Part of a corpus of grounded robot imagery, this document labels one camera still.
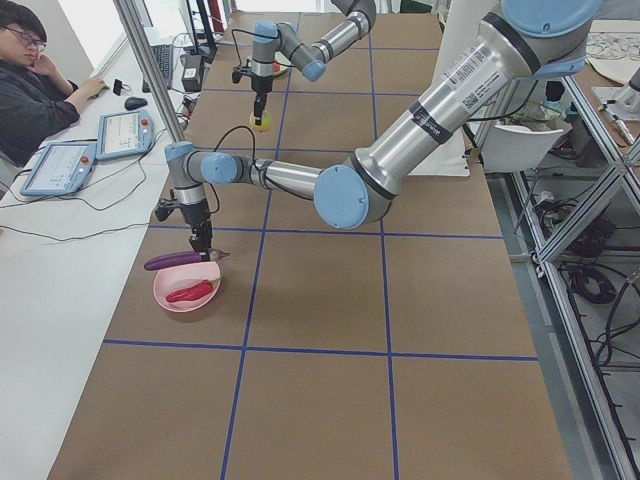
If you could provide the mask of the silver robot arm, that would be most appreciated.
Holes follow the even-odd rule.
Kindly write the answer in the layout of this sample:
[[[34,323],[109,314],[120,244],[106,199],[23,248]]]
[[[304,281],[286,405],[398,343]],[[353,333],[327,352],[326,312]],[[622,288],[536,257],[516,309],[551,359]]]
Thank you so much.
[[[516,78],[553,78],[583,68],[596,1],[499,1],[476,40],[368,147],[325,169],[256,155],[207,152],[182,141],[165,158],[173,183],[155,215],[179,211],[202,260],[212,255],[206,185],[245,183],[309,200],[328,225],[353,229],[381,219],[403,179]]]
[[[282,54],[304,78],[317,81],[327,64],[373,29],[377,10],[373,1],[335,1],[335,7],[345,19],[311,44],[306,44],[293,25],[286,22],[257,21],[254,23],[252,54],[245,71],[255,92],[250,122],[262,129],[269,120],[266,112],[268,94],[272,91],[276,55]]]

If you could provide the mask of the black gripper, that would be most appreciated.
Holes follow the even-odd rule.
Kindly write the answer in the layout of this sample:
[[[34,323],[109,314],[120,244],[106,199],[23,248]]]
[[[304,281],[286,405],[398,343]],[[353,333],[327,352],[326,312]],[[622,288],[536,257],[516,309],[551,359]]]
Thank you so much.
[[[193,204],[181,203],[180,211],[192,232],[189,237],[190,246],[200,255],[202,261],[210,261],[212,226],[208,201],[201,200]]]
[[[265,102],[268,94],[272,92],[272,76],[260,76],[253,74],[251,76],[251,88],[256,94],[253,102],[252,122],[254,125],[261,125],[265,110]]]

